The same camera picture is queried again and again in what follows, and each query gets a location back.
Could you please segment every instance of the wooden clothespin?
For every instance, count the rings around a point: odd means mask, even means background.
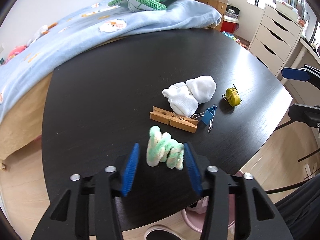
[[[199,122],[198,120],[175,114],[155,106],[153,107],[153,112],[150,112],[150,119],[191,133],[196,132]]]

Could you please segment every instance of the green and white pipe cleaner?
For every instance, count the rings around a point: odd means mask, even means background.
[[[171,138],[170,133],[161,134],[158,126],[151,127],[150,139],[147,149],[147,163],[149,166],[157,166],[159,162],[167,162],[170,169],[183,168],[184,145]]]

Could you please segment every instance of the dark wooden table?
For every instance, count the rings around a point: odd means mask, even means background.
[[[171,110],[164,88],[201,75],[211,75],[217,83],[213,98],[197,110],[218,106],[209,134],[201,122],[192,134],[150,120],[153,106]],[[222,99],[233,84],[242,99],[236,108]],[[259,60],[213,30],[141,34],[82,53],[54,70],[47,95],[42,159],[49,198],[71,174],[92,176],[138,142],[141,159],[132,191],[116,200],[121,228],[160,220],[198,196],[187,169],[171,170],[164,163],[147,166],[151,126],[158,125],[179,142],[190,141],[212,165],[233,174],[265,143],[291,100]],[[92,219],[90,233],[94,234]]]

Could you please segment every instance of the white drawer cabinet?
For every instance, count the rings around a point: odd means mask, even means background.
[[[278,75],[298,44],[302,27],[266,4],[249,51]]]
[[[275,20],[264,15],[262,17],[261,25],[265,26],[267,29],[278,35],[285,43],[287,43],[291,48],[297,41],[297,37],[293,36],[288,30],[282,28],[282,26]]]
[[[265,64],[273,74],[276,74],[283,65],[283,61],[257,39],[253,40],[250,52]]]

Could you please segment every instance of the folded white cloth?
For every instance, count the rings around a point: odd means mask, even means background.
[[[210,101],[217,88],[217,84],[212,76],[189,79],[186,81],[186,84],[199,104]]]
[[[164,89],[162,94],[168,98],[169,104],[176,114],[190,117],[198,108],[198,101],[183,82]]]
[[[179,82],[162,91],[176,114],[191,117],[199,104],[206,103],[212,98],[217,84],[211,76],[201,76]]]

